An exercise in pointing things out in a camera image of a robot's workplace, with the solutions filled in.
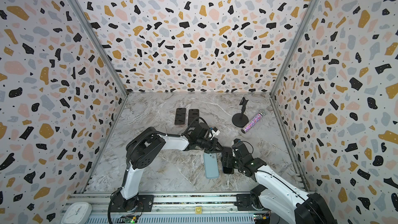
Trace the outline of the black phone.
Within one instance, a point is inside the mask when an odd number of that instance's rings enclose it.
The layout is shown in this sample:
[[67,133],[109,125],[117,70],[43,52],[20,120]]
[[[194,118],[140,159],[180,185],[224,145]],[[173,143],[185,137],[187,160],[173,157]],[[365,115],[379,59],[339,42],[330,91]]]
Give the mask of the black phone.
[[195,127],[199,123],[198,117],[200,116],[199,109],[190,109],[188,111],[188,125]]
[[224,174],[234,174],[234,157],[224,154],[221,157],[222,171]]

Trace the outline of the light blue phone case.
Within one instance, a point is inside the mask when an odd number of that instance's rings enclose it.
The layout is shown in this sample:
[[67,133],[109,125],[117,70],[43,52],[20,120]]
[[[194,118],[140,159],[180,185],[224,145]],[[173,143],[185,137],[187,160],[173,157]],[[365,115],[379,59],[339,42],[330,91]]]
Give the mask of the light blue phone case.
[[204,169],[207,179],[219,177],[218,161],[215,153],[204,153]]

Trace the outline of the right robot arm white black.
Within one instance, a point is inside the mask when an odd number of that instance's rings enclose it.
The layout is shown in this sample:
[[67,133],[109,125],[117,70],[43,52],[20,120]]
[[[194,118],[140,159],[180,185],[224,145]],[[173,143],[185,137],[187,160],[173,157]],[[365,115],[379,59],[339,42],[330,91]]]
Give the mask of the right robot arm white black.
[[222,152],[223,173],[235,170],[253,179],[258,185],[249,194],[237,196],[235,205],[241,209],[268,209],[288,224],[335,224],[324,198],[308,193],[279,176],[265,161],[254,158],[245,142],[234,140],[231,148]]

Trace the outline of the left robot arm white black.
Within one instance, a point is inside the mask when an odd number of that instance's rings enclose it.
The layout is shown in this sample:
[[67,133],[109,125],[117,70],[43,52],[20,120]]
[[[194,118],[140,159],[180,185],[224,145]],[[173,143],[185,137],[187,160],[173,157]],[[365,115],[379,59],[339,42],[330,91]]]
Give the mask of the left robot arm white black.
[[126,171],[121,185],[124,200],[134,199],[138,195],[144,169],[148,167],[162,150],[190,151],[199,149],[205,153],[222,152],[218,142],[220,131],[199,123],[194,129],[183,134],[167,134],[154,127],[146,129],[126,146]]

